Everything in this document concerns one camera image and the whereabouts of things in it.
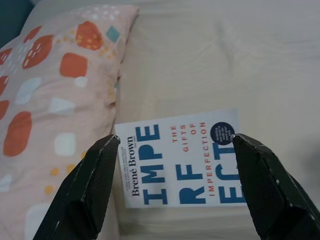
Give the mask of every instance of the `pink pillow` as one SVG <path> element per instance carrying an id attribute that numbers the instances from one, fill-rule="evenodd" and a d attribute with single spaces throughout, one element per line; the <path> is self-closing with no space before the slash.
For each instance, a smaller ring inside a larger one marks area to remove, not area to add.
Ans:
<path id="1" fill-rule="evenodd" d="M 32 239 L 63 179 L 115 118 L 138 8 L 91 5 L 0 49 L 0 233 Z"/>

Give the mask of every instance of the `teal square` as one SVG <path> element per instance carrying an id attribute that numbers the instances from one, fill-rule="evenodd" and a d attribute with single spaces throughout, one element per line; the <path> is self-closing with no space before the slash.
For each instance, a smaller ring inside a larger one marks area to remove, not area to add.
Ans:
<path id="1" fill-rule="evenodd" d="M 114 26 L 111 26 L 106 32 L 106 36 L 115 44 L 120 37 L 120 33 Z"/>

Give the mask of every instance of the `mattress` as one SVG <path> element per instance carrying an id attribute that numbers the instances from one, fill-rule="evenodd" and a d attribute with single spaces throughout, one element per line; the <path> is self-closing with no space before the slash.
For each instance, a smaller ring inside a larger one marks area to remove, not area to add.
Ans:
<path id="1" fill-rule="evenodd" d="M 108 3 L 92 0 L 92 3 Z M 320 3 L 118 0 L 140 7 L 117 93 L 116 123 L 237 108 L 242 133 L 271 148 L 320 207 Z M 86 0 L 43 0 L 22 33 Z M 123 239 L 258 239 L 246 207 L 125 208 Z"/>

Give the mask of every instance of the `dark blue circle sticker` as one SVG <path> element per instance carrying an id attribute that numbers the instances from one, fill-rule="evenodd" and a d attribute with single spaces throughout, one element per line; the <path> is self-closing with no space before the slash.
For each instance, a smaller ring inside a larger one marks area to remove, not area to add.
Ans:
<path id="1" fill-rule="evenodd" d="M 231 135 L 235 134 L 234 128 L 226 122 L 218 122 L 211 128 L 210 135 L 212 140 L 219 145 L 231 143 Z"/>

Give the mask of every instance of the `book cover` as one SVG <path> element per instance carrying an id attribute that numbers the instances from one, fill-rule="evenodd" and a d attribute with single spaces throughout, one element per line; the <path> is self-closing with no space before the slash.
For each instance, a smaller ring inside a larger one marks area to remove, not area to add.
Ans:
<path id="1" fill-rule="evenodd" d="M 236 109 L 117 124 L 127 208 L 243 206 Z"/>

